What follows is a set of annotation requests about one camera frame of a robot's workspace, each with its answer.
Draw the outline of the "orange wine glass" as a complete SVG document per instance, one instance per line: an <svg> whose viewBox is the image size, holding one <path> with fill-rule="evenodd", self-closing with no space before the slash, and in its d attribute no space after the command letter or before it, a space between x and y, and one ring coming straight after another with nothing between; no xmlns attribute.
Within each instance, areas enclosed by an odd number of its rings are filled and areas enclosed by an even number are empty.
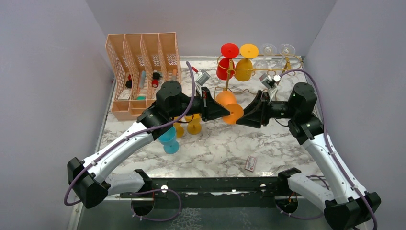
<svg viewBox="0 0 406 230"><path fill-rule="evenodd" d="M244 115L242 106L237 103L237 99L232 92L222 91L216 96L215 100L230 112L230 115L223 117L226 123L236 124L236 121Z"/></svg>

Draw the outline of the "blue wine glass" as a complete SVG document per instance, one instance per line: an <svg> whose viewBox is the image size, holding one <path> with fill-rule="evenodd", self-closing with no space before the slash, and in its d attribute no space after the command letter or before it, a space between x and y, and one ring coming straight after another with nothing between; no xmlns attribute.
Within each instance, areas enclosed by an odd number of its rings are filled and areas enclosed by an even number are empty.
<svg viewBox="0 0 406 230"><path fill-rule="evenodd" d="M171 127L158 140L163 145L163 149L167 154L175 154L180 148L175 127Z"/></svg>

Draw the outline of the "red wine glass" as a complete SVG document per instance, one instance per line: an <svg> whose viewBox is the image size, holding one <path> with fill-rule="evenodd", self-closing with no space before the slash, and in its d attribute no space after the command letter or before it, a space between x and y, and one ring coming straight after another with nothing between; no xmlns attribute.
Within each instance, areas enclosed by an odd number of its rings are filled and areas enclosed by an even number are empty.
<svg viewBox="0 0 406 230"><path fill-rule="evenodd" d="M223 58L218 62L218 66L217 66L217 70L216 70L216 74L218 76L219 79L221 80L227 80L228 75L229 79L233 77L234 75L234 71L227 71L228 69L230 69L230 61L232 64L231 68L235 67L233 58L236 58L239 55L239 48L237 45L233 44L233 43L226 43L224 45L222 45L221 47L221 54L223 56Z"/></svg>

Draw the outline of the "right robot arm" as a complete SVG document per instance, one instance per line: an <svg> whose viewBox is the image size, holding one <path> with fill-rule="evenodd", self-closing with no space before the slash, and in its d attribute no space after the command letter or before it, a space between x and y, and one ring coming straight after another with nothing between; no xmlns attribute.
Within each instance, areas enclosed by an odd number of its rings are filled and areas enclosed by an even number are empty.
<svg viewBox="0 0 406 230"><path fill-rule="evenodd" d="M314 113L317 96L312 85L300 82L294 85L287 101L273 101L266 92L258 92L245 108L238 125L260 128L272 118L288 119L290 133L311 155L329 188L310 180L297 169L279 174L277 191L282 195L299 193L318 207L332 229L347 230L375 220L375 211L381 204L376 192L367 189L350 172Z"/></svg>

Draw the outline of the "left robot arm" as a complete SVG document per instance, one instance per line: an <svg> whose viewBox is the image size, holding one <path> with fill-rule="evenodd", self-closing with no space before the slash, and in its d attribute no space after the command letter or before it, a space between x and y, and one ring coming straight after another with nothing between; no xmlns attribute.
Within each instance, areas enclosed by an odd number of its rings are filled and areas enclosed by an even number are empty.
<svg viewBox="0 0 406 230"><path fill-rule="evenodd" d="M179 82L169 80L163 83L156 93L155 102L118 139L83 160L72 158L67 163L69 187L64 204L77 204L68 202L70 191L75 192L78 202L85 208L100 204L113 192L113 183L107 181L110 173L134 152L172 128L175 117L199 114L203 121L211 121L230 114L213 99L206 87L202 89L205 91L202 96L187 96Z"/></svg>

